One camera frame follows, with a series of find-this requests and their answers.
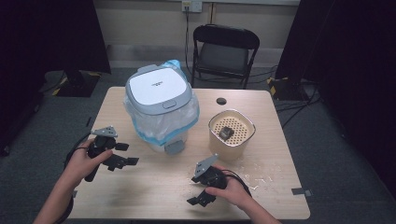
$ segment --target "chair seat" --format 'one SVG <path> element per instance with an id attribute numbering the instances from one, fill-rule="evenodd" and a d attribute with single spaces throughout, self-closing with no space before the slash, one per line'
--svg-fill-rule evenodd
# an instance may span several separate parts
<path id="1" fill-rule="evenodd" d="M 214 70 L 243 76 L 248 69 L 248 50 L 205 43 L 196 65 L 203 72 Z"/>

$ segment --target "clear plastic bag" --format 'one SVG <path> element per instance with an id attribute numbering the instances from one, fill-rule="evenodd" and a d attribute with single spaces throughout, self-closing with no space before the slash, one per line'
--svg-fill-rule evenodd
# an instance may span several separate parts
<path id="1" fill-rule="evenodd" d="M 180 64 L 176 60 L 168 61 L 161 66 L 180 68 Z M 148 115 L 139 112 L 127 94 L 124 97 L 124 106 L 132 118 L 134 129 L 139 137 L 157 146 L 163 146 L 177 135 L 186 132 L 198 121 L 200 113 L 199 102 L 193 91 L 192 97 L 186 105 L 165 114 Z"/>

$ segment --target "white lid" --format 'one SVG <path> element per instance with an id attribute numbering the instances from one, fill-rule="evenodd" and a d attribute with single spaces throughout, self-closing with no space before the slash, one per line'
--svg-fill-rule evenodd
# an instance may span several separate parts
<path id="1" fill-rule="evenodd" d="M 163 68 L 130 79 L 130 90 L 141 105 L 156 105 L 183 94 L 187 85 L 172 68 Z"/>

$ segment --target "trash can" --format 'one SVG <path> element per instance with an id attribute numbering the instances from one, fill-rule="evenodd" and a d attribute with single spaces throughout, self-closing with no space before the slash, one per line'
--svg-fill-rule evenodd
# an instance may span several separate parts
<path id="1" fill-rule="evenodd" d="M 199 103 L 177 60 L 139 68 L 125 85 L 124 105 L 137 135 L 157 152 L 184 149 Z"/>

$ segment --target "forearm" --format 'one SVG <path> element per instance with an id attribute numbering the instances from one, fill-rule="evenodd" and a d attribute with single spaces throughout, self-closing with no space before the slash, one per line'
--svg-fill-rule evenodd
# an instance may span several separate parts
<path id="1" fill-rule="evenodd" d="M 67 205 L 69 205 L 73 190 L 74 187 L 70 185 L 70 181 L 65 180 L 61 176 L 38 213 L 34 223 L 45 224 L 57 221 L 66 210 Z"/>
<path id="2" fill-rule="evenodd" d="M 243 206 L 238 206 L 242 209 L 254 224 L 273 224 L 280 223 L 276 218 L 274 218 L 267 210 L 265 210 L 261 205 L 259 205 L 254 199 L 251 199 L 249 203 Z"/>

